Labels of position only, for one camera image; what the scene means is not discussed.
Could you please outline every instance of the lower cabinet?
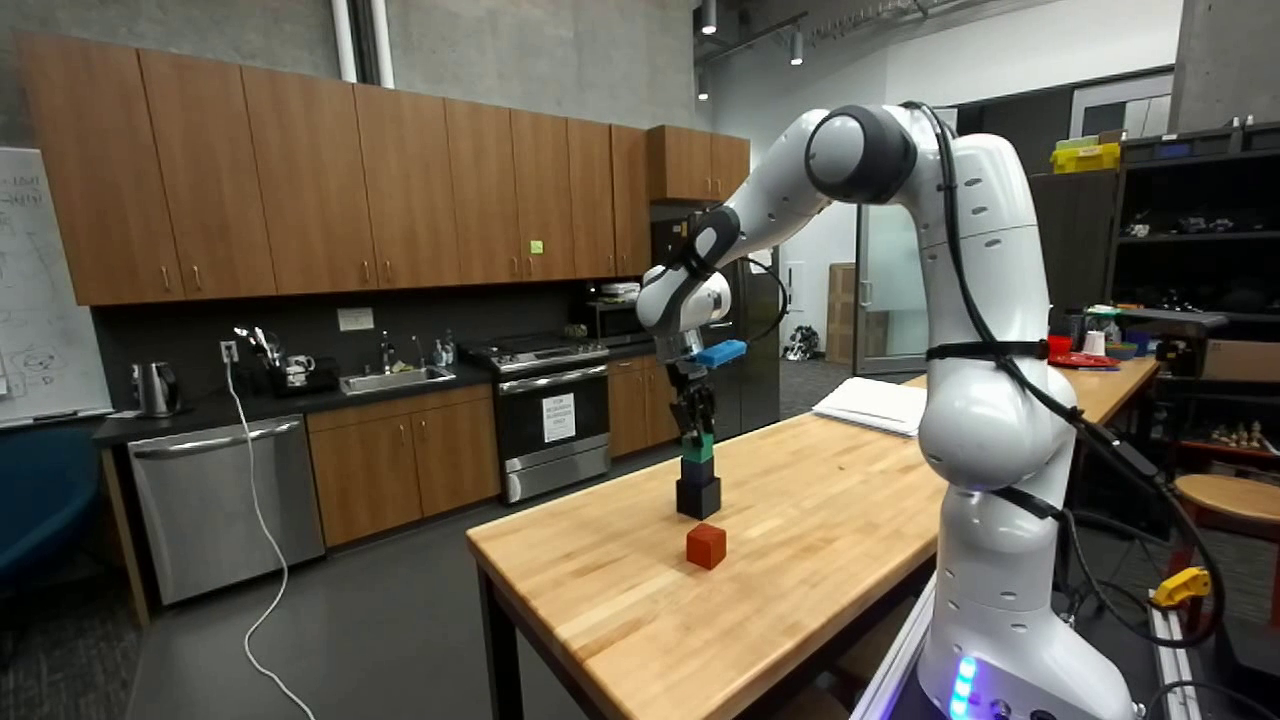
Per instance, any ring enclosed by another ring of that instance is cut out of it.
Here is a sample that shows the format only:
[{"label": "lower cabinet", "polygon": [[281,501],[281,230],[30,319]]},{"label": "lower cabinet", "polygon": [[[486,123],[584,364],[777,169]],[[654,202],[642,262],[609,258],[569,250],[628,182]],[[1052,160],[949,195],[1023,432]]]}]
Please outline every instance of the lower cabinet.
[{"label": "lower cabinet", "polygon": [[488,385],[312,412],[307,432],[328,549],[501,491]]},{"label": "lower cabinet", "polygon": [[657,356],[628,356],[609,364],[609,451],[633,457],[672,445],[672,385]]}]

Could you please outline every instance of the whiteboard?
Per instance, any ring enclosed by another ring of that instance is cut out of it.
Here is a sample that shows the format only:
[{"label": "whiteboard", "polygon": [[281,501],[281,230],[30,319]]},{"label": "whiteboard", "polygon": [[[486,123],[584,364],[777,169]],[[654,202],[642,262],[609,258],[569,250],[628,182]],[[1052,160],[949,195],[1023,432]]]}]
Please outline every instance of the whiteboard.
[{"label": "whiteboard", "polygon": [[0,427],[110,412],[91,317],[73,294],[37,147],[0,147]]}]

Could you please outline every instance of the table leg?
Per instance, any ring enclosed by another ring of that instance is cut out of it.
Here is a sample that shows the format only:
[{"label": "table leg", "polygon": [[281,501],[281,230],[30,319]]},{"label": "table leg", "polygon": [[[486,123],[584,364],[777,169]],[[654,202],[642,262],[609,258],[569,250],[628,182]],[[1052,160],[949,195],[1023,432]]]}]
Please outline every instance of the table leg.
[{"label": "table leg", "polygon": [[498,599],[493,581],[482,570],[482,610],[486,610],[486,661],[488,661],[488,704],[501,720],[523,714],[519,691],[519,648],[507,609]]}]

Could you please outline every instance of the backsplash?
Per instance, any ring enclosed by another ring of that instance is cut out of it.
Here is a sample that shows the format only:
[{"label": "backsplash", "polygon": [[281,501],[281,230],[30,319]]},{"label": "backsplash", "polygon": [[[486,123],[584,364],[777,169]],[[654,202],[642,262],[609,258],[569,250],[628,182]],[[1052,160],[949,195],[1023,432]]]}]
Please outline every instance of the backsplash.
[{"label": "backsplash", "polygon": [[[582,282],[515,282],[515,286],[440,286],[440,293],[379,293],[379,294],[302,294],[302,300],[221,300],[221,305],[150,305],[96,307],[96,334],[113,404],[127,409],[127,364],[167,359],[189,404],[223,394],[221,340],[234,329],[264,329],[273,342],[297,356],[332,356],[344,370],[379,364],[379,331],[388,329],[401,356],[412,356],[412,334],[427,348],[440,334],[486,340],[561,331]],[[374,307],[377,331],[340,331],[337,307]]]}]

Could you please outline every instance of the kitchen sink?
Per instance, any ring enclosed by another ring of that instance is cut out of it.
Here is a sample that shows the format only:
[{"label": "kitchen sink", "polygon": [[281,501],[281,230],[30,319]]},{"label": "kitchen sink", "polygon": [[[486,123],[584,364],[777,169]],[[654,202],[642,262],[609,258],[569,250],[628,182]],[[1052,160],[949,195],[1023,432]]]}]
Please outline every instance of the kitchen sink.
[{"label": "kitchen sink", "polygon": [[344,374],[340,389],[344,394],[374,394],[374,392],[401,392],[401,389],[427,389],[427,385],[453,385],[456,370],[420,370],[420,366],[401,366],[401,370],[363,370],[363,374]]}]

